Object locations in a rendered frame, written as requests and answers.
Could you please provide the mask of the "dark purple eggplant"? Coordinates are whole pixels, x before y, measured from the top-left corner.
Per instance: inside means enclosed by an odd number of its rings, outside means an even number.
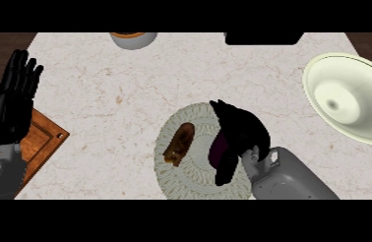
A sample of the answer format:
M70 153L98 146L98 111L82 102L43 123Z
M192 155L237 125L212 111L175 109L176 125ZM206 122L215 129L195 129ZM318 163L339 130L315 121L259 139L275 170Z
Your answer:
M209 154L210 164L215 168L219 167L223 152L228 150L228 148L229 148L229 143L226 141L225 134L219 133L219 135L216 136L216 139L213 141L212 148L210 148L210 154Z

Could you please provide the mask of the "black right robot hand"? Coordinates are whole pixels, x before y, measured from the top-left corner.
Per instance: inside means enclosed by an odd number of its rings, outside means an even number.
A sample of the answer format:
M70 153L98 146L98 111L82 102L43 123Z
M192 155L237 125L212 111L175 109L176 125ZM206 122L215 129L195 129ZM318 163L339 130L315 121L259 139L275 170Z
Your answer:
M212 100L210 104L219 117L220 133L225 134L229 143L216 174L216 185L223 186L232 182L238 159L248 150L257 148L259 161L268 157L271 153L271 135L260 119L250 111L222 100Z

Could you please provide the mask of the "grey cup with orange contents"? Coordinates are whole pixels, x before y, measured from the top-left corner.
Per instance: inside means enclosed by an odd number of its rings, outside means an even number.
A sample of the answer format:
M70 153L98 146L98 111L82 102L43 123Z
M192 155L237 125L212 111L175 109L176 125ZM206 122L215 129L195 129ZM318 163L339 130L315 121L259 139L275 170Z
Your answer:
M157 38L155 32L111 33L116 44L129 50L138 50L150 46Z

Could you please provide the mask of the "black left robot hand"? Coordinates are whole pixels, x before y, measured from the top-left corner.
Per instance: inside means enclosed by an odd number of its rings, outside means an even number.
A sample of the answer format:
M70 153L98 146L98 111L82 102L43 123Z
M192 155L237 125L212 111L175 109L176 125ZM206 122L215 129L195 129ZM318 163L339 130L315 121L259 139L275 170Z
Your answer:
M43 70L29 51L17 49L0 81L0 145L20 143L30 133Z

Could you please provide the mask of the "cream ceramic bowl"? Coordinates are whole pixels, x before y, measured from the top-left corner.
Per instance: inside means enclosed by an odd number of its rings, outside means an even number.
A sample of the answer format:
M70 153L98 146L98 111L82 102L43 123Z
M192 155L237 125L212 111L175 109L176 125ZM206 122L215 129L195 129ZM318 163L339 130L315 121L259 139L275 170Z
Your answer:
M372 145L372 61L340 52L316 56L305 68L303 87L330 126Z

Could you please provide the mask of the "brown wooden cabinet door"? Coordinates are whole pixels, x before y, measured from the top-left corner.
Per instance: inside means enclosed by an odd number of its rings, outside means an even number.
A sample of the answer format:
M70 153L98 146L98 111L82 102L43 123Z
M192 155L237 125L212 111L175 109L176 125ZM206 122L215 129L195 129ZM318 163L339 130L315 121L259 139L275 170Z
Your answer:
M30 134L21 142L23 159L27 162L21 190L24 190L68 136L70 133L34 110Z

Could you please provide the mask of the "black appliance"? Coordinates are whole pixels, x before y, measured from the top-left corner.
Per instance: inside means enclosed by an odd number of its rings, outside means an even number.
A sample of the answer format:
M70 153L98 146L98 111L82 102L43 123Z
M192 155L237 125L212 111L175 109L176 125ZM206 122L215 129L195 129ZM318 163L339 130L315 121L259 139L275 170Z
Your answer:
M302 32L228 32L228 45L294 45Z

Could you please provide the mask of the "round pale woven placemat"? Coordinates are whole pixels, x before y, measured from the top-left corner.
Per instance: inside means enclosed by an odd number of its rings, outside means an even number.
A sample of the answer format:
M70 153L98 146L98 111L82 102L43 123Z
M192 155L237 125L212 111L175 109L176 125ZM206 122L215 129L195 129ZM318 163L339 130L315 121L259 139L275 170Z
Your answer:
M184 123L195 126L195 136L181 165L164 161L166 149ZM220 132L219 117L209 102L181 108L170 116L160 130L154 148L154 172L158 186L169 200L248 200L251 183L243 164L237 166L232 182L216 185L216 168L209 156Z

